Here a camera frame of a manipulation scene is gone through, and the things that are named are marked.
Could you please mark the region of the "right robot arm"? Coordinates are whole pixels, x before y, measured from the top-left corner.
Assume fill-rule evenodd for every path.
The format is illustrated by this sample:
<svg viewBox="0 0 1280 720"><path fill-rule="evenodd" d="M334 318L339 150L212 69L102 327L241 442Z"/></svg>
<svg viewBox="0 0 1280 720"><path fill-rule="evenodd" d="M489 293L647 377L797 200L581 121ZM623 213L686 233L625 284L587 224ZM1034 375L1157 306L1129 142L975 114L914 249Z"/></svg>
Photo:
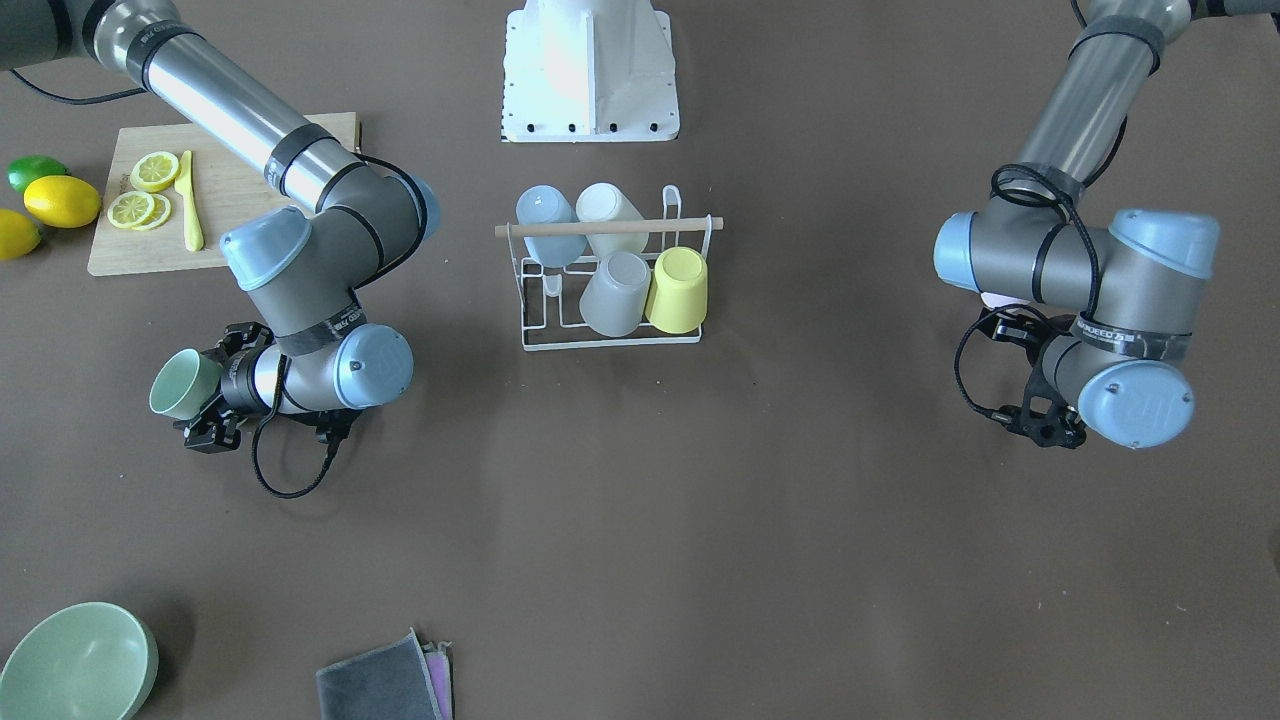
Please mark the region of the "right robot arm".
<svg viewBox="0 0 1280 720"><path fill-rule="evenodd" d="M183 351L152 387L186 447L233 450L247 420L294 415L337 447L366 409L413 377L406 338L356 292L439 225L430 188L348 151L189 28L169 1L5 1L3 68L86 56L127 76L262 173L291 204L219 242L262 316Z"/></svg>

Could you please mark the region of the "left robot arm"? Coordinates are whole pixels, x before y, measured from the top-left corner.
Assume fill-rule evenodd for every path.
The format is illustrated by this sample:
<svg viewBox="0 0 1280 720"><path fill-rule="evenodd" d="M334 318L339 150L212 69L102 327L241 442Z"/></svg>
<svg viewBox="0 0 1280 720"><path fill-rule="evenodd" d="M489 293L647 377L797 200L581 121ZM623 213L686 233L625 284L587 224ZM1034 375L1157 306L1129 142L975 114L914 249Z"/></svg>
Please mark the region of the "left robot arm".
<svg viewBox="0 0 1280 720"><path fill-rule="evenodd" d="M1106 227L1080 217L1128 113L1170 44L1194 20L1276 15L1275 1L1093 1L1062 77L989 200L941 227L934 270L984 296L972 323L1023 348L1020 402L972 410L1041 447L1075 448L1089 430L1126 448L1178 437L1196 410L1180 372L1212 275L1212 217L1123 209Z"/></svg>

